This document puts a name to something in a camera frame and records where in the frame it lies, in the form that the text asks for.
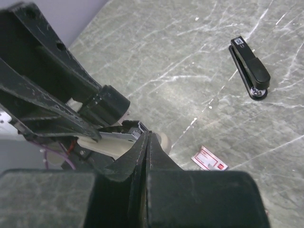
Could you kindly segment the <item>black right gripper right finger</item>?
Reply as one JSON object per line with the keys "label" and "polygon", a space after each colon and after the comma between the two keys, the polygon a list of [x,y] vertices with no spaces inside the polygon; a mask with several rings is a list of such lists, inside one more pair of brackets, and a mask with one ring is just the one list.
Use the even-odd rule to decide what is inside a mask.
{"label": "black right gripper right finger", "polygon": [[146,160],[151,228],[268,228],[254,179],[243,171],[185,171],[150,133]]}

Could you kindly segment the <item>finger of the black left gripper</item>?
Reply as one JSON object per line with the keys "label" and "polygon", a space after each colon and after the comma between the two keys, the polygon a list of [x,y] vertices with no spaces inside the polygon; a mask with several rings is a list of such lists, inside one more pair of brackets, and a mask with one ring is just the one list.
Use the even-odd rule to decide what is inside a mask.
{"label": "finger of the black left gripper", "polygon": [[91,123],[3,60],[0,62],[0,106],[11,116],[13,126],[25,135],[101,139]]}
{"label": "finger of the black left gripper", "polygon": [[70,98],[84,103],[102,89],[34,3],[0,10],[0,58],[63,103]]}

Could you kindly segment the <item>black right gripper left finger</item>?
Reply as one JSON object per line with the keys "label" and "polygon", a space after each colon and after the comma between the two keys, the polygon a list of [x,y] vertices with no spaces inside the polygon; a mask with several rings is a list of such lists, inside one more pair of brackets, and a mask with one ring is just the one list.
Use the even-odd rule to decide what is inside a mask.
{"label": "black right gripper left finger", "polygon": [[86,228],[146,227],[146,157],[144,133],[123,156],[95,176]]}

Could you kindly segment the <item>beige and black stapler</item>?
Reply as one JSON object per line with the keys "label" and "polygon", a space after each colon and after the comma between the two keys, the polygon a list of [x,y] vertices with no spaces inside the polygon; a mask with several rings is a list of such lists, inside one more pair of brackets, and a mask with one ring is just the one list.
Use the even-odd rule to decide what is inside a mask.
{"label": "beige and black stapler", "polygon": [[127,120],[130,101],[110,85],[104,86],[85,103],[70,99],[68,106],[93,123],[101,136],[99,141],[79,136],[77,144],[83,149],[117,160],[149,129],[141,122]]}

